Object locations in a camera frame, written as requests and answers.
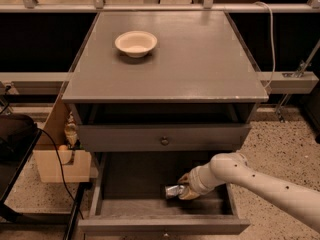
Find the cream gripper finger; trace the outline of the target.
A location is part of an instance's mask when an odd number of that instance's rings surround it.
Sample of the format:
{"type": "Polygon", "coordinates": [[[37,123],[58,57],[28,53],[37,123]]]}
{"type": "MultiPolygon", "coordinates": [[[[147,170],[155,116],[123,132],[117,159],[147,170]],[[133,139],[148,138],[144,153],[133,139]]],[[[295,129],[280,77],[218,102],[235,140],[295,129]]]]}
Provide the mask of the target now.
{"type": "Polygon", "coordinates": [[[181,200],[193,200],[199,197],[199,194],[193,191],[189,185],[182,185],[178,197],[181,200]]]}
{"type": "Polygon", "coordinates": [[[179,184],[188,184],[189,183],[189,174],[185,173],[183,176],[181,176],[178,180],[179,184]]]}

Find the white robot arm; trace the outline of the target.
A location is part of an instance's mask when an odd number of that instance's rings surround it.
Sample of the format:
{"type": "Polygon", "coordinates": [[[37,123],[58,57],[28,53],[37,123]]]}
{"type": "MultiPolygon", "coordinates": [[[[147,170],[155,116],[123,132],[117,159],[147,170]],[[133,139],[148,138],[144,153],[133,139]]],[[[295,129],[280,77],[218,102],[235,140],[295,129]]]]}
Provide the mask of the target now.
{"type": "Polygon", "coordinates": [[[182,200],[206,195],[224,183],[241,186],[320,233],[320,192],[254,171],[241,153],[216,154],[178,183],[186,186],[182,200]]]}

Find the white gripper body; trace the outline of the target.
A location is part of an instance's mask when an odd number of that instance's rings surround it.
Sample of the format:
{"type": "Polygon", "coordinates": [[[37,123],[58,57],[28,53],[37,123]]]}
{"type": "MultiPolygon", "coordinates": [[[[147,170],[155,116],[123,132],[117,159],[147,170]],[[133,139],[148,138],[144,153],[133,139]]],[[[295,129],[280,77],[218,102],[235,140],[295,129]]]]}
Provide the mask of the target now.
{"type": "Polygon", "coordinates": [[[211,170],[210,164],[197,166],[189,172],[189,187],[199,195],[206,195],[223,184],[211,170]]]}

